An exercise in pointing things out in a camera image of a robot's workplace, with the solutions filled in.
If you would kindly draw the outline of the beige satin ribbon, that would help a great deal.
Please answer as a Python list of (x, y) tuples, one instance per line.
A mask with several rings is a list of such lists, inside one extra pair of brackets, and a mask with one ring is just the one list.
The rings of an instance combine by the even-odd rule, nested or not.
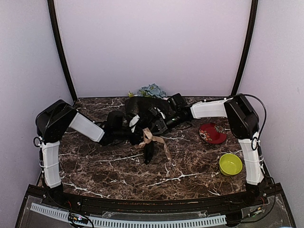
[(151, 142), (158, 142), (163, 144), (163, 150), (165, 152), (165, 155), (167, 159), (170, 161), (171, 160), (171, 154), (168, 149), (168, 146), (165, 142), (165, 140), (162, 137), (155, 136), (151, 133), (149, 128), (144, 128), (143, 130), (143, 141), (140, 142), (139, 144), (135, 145), (136, 149), (142, 149), (144, 146), (150, 144)]

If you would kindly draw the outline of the black wrapping paper sheet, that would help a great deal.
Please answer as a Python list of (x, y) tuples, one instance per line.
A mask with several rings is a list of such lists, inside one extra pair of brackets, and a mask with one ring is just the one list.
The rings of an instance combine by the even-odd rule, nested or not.
[[(135, 131), (142, 131), (144, 128), (150, 129), (152, 123), (156, 119), (159, 119), (159, 117), (153, 116), (149, 111), (149, 109), (152, 107), (158, 107), (166, 115), (166, 117), (168, 117), (170, 114), (169, 103), (166, 100), (140, 96), (128, 98), (125, 101), (125, 112), (128, 124), (135, 115), (139, 115), (140, 120), (137, 122)], [(145, 164), (149, 164), (153, 158), (155, 143), (156, 142), (151, 142), (142, 148)]]

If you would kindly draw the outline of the blue hydrangea flower stem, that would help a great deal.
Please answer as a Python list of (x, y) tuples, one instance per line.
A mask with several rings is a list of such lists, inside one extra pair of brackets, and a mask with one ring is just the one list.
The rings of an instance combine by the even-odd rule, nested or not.
[(161, 90), (155, 83), (150, 84), (148, 86), (143, 86), (141, 89), (138, 90), (137, 95), (141, 97), (153, 97), (159, 99), (167, 97), (166, 92)]

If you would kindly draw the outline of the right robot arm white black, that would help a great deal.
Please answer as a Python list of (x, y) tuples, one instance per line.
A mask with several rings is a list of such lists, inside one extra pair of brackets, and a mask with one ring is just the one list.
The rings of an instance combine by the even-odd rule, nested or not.
[(253, 206), (261, 198), (262, 182), (266, 176), (264, 158), (260, 147), (259, 117), (248, 101), (246, 94), (237, 94), (221, 100), (200, 101), (189, 105), (180, 94), (168, 99), (174, 114), (162, 116), (161, 111), (151, 108), (153, 115), (151, 131), (162, 134), (191, 119), (207, 117), (225, 117), (228, 120), (232, 134), (241, 146), (246, 168), (246, 192), (242, 201), (247, 206)]

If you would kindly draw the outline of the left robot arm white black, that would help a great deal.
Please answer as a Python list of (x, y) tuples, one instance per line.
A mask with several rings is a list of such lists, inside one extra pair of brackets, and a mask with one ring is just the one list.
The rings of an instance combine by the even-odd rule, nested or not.
[(65, 102), (57, 100), (38, 114), (35, 120), (37, 136), (34, 144), (40, 148), (40, 166), (43, 171), (43, 187), (48, 199), (57, 207), (67, 203), (60, 175), (59, 152), (68, 130), (73, 130), (102, 146), (117, 141), (128, 141), (132, 145), (143, 139), (141, 130), (124, 124), (124, 113), (112, 111), (103, 122), (96, 122)]

